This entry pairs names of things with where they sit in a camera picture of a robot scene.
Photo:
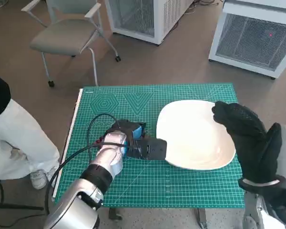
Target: table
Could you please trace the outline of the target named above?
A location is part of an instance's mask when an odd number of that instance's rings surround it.
[[[155,136],[161,109],[170,102],[185,99],[237,102],[231,83],[85,87],[78,96],[62,160],[86,146],[87,128],[97,114],[110,113],[118,119],[146,122],[147,135]],[[102,136],[113,122],[106,116],[97,119],[90,134],[91,142]],[[88,154],[82,153],[65,166],[54,190],[56,201],[87,165]],[[237,158],[226,167],[212,171],[191,171],[165,161],[126,158],[123,171],[106,192],[103,205],[111,208],[242,208],[244,193],[237,184],[241,175]]]

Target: white sneaker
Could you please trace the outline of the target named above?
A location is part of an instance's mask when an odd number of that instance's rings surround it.
[[[56,172],[56,170],[58,169],[59,167],[59,163],[57,162],[57,165],[55,165],[53,168],[51,168],[51,170],[49,172],[46,173],[46,177],[48,179],[48,181],[50,181],[54,175],[54,173]],[[51,184],[52,187],[55,186],[55,183],[56,183],[56,179],[57,177],[53,180],[53,183]]]
[[[37,170],[31,173],[31,182],[35,189],[40,190],[47,184],[47,177],[43,170]]]

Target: gray chair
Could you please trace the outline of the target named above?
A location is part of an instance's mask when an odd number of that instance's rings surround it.
[[[34,50],[40,51],[43,64],[48,77],[50,87],[54,87],[54,81],[49,75],[47,63],[44,53],[77,56],[85,49],[92,53],[93,71],[95,84],[98,86],[95,54],[93,49],[89,47],[98,35],[102,36],[110,47],[115,52],[115,59],[117,62],[121,61],[117,50],[104,36],[102,31],[102,22],[99,8],[101,4],[97,0],[47,0],[47,6],[51,18],[51,25],[46,26],[39,18],[32,14],[31,10],[40,2],[40,0],[33,0],[21,11],[27,12],[41,25],[46,27],[41,31],[31,42],[30,47]],[[70,14],[85,14],[85,19],[65,19],[58,21],[56,19],[54,8],[62,13]],[[99,25],[93,21],[95,13],[98,14]]]

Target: blue component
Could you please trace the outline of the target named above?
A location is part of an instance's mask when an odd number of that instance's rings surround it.
[[[133,139],[138,140],[142,135],[142,127],[140,126],[138,129],[133,131]]]
[[[124,156],[126,155],[126,151],[127,151],[127,149],[128,149],[128,148],[126,148],[126,147],[125,147],[125,148],[123,148],[123,150],[122,150],[122,157],[124,157]]]

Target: white air conditioner unit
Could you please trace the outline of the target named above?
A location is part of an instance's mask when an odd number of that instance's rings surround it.
[[[194,0],[105,0],[111,30],[161,44]]]
[[[209,60],[278,78],[286,68],[286,0],[226,0]]]

